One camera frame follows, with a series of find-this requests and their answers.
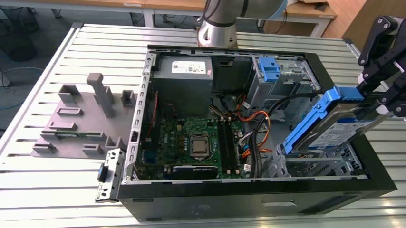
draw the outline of aluminum slotted table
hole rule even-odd
[[[102,160],[31,157],[50,120],[63,84],[90,92],[87,75],[105,74],[113,92],[138,93],[149,44],[196,46],[194,30],[90,25],[73,28],[0,140],[0,227],[90,227],[143,225],[121,203],[97,204]],[[317,53],[337,85],[356,86],[362,68],[358,51],[341,39],[238,33],[242,49]],[[155,227],[405,227],[406,122],[387,120],[368,138],[399,190],[318,216],[289,216],[149,223]]]

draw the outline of motherboard chip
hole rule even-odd
[[[197,160],[204,160],[210,155],[209,136],[194,135],[190,137],[190,155]]]
[[[208,141],[194,140],[193,141],[193,153],[208,153]]]

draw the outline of side panel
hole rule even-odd
[[[222,219],[328,213],[364,194],[293,193],[121,199],[139,221]]]

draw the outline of ram slot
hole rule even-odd
[[[222,157],[222,172],[228,173],[230,171],[230,160],[229,160],[229,153],[228,153],[228,143],[226,143],[226,128],[225,122],[220,121],[217,125],[218,130],[218,144],[221,148],[221,157]]]
[[[229,164],[230,164],[232,174],[237,174],[237,154],[234,147],[234,134],[232,129],[232,121],[226,121],[225,128],[226,128]]]
[[[218,139],[222,156],[222,171],[226,174],[237,174],[237,154],[230,121],[220,121]]]

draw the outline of green motherboard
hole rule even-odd
[[[146,180],[170,180],[174,167],[217,167],[218,179],[242,178],[242,168],[238,156],[238,139],[242,134],[241,122],[230,122],[229,142],[233,142],[236,170],[228,170],[225,164],[225,146],[221,145],[217,119],[182,118],[162,120],[159,143],[157,149],[146,148],[138,163],[139,176]]]

